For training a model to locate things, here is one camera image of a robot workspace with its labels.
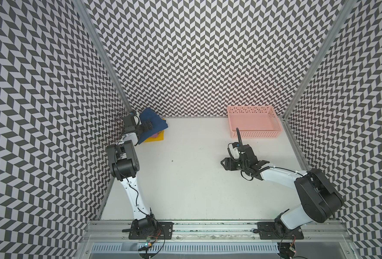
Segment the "blue mickey t-shirt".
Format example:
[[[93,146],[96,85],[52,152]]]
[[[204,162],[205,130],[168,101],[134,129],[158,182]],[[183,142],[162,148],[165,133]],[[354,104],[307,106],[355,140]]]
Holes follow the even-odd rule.
[[[153,130],[144,133],[139,137],[138,144],[143,143],[150,136],[165,130],[168,128],[168,124],[165,120],[163,120],[158,114],[156,114],[151,108],[146,108],[142,111],[139,116],[141,122],[151,121],[153,125]]]

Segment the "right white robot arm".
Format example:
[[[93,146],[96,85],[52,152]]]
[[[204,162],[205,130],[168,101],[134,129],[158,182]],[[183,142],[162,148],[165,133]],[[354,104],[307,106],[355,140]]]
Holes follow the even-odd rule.
[[[227,171],[239,171],[243,179],[278,183],[296,191],[299,204],[280,213],[275,227],[282,231],[296,229],[310,222],[324,223],[344,205],[344,199],[320,169],[297,171],[258,160],[249,145],[238,142],[227,146],[229,157],[221,160]]]

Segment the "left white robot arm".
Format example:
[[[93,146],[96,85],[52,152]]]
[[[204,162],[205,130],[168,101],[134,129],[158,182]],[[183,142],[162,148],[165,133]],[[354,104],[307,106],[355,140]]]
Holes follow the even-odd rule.
[[[130,201],[133,211],[131,230],[137,236],[153,235],[157,230],[157,221],[140,194],[137,178],[140,165],[135,151],[141,134],[151,124],[143,125],[139,115],[134,112],[123,117],[123,123],[124,131],[120,139],[106,147],[111,175],[122,184]]]

